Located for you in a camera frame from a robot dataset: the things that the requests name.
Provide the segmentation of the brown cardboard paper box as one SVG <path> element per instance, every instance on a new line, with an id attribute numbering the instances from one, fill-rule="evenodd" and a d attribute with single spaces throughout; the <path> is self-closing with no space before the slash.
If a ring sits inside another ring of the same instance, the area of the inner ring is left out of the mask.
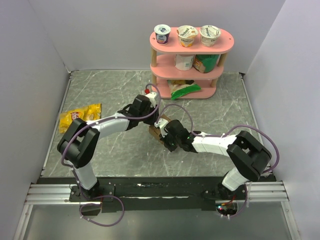
<path id="1" fill-rule="evenodd" d="M 165 114 L 162 114 L 160 116 L 161 119 L 165 119 L 168 122 L 171 121 L 171 119 L 169 117 L 167 117 Z M 150 125 L 148 127 L 148 132 L 158 141 L 160 142 L 162 145 L 164 145 L 164 142 L 161 140 L 161 130 L 159 128 L 156 128 L 154 125 Z"/>

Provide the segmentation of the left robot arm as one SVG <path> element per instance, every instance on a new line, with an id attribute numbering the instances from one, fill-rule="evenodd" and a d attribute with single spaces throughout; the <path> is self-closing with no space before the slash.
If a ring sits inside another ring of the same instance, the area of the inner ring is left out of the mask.
<path id="1" fill-rule="evenodd" d="M 84 121 L 76 118 L 57 145 L 61 153 L 61 164 L 71 168 L 81 195 L 87 201 L 94 201 L 99 195 L 99 181 L 91 166 L 99 139 L 129 131 L 140 122 L 154 125 L 159 116 L 157 93 L 137 95 L 133 103 L 128 104 L 115 114 L 99 120 Z"/>

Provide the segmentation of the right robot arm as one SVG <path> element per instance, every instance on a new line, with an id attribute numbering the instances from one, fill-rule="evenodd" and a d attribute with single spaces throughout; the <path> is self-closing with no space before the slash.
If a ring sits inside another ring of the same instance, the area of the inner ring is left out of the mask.
<path id="1" fill-rule="evenodd" d="M 213 153 L 231 159 L 234 168 L 225 174 L 213 192 L 220 199 L 228 200 L 246 182 L 258 181 L 272 158 L 270 151 L 248 131 L 219 137 L 201 131 L 193 134 L 179 120 L 168 121 L 164 118 L 160 118 L 154 126 L 160 131 L 160 141 L 171 152 L 179 147 L 186 152 Z"/>

